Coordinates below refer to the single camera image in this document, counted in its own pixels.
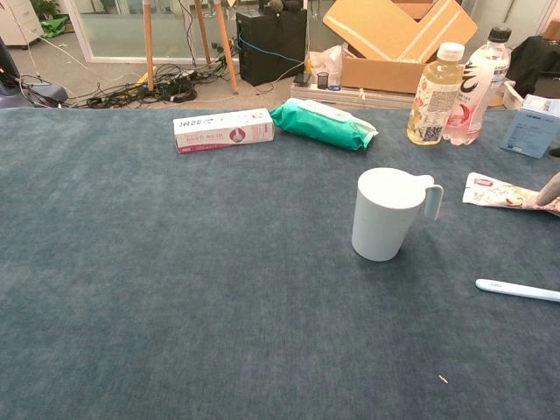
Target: white bottle cap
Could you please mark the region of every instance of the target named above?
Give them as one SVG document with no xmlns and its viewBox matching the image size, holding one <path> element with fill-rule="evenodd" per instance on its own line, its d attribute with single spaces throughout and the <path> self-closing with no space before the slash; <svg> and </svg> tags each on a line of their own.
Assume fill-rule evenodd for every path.
<svg viewBox="0 0 560 420">
<path fill-rule="evenodd" d="M 463 58 L 465 46 L 456 42 L 444 42 L 437 50 L 437 57 L 445 61 L 459 61 Z"/>
</svg>

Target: pregnancy test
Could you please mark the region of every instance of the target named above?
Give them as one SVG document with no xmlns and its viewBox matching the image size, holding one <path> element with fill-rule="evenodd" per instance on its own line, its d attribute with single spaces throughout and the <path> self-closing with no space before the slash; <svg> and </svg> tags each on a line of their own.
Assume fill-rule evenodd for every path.
<svg viewBox="0 0 560 420">
<path fill-rule="evenodd" d="M 494 293 L 503 293 L 504 295 L 560 302 L 559 291 L 539 289 L 537 287 L 523 286 L 521 284 L 497 282 L 495 280 L 479 278 L 476 281 L 476 287 L 482 291 L 493 291 Z"/>
</svg>

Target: glass wall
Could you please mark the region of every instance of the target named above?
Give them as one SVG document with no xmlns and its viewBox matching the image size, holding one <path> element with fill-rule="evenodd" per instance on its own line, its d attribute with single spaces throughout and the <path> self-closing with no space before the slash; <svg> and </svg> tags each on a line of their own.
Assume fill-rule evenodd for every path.
<svg viewBox="0 0 560 420">
<path fill-rule="evenodd" d="M 80 15 L 82 34 L 93 57 L 145 57 L 142 0 L 71 1 L 75 5 L 74 10 Z M 314 51 L 322 51 L 342 42 L 322 23 L 322 17 L 332 3 L 333 0 L 309 2 L 311 49 Z M 221 37 L 212 1 L 208 4 L 208 0 L 202 0 L 202 4 L 208 43 L 220 45 Z M 190 61 L 191 50 L 194 57 L 204 57 L 193 0 L 151 0 L 151 6 L 155 58 Z M 222 7 L 227 16 L 227 32 L 232 37 L 236 34 L 235 12 L 256 11 L 258 0 L 238 0 L 234 8 L 222 1 Z M 217 54 L 217 51 L 211 51 L 212 56 Z"/>
</svg>

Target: cup handle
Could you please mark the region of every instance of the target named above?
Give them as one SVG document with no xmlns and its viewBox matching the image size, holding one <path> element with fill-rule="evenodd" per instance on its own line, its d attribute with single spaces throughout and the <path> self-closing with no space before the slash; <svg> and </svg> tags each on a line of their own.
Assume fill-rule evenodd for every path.
<svg viewBox="0 0 560 420">
<path fill-rule="evenodd" d="M 436 221 L 439 216 L 441 201 L 444 199 L 444 188 L 441 185 L 430 185 L 426 187 L 426 192 L 427 198 L 423 213 L 426 217 Z"/>
</svg>

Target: blue box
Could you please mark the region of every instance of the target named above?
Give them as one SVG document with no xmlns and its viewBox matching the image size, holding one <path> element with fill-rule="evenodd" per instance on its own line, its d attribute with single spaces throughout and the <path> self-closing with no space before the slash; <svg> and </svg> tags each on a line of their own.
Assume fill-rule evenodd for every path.
<svg viewBox="0 0 560 420">
<path fill-rule="evenodd" d="M 560 133 L 560 101 L 528 94 L 500 147 L 542 158 Z"/>
</svg>

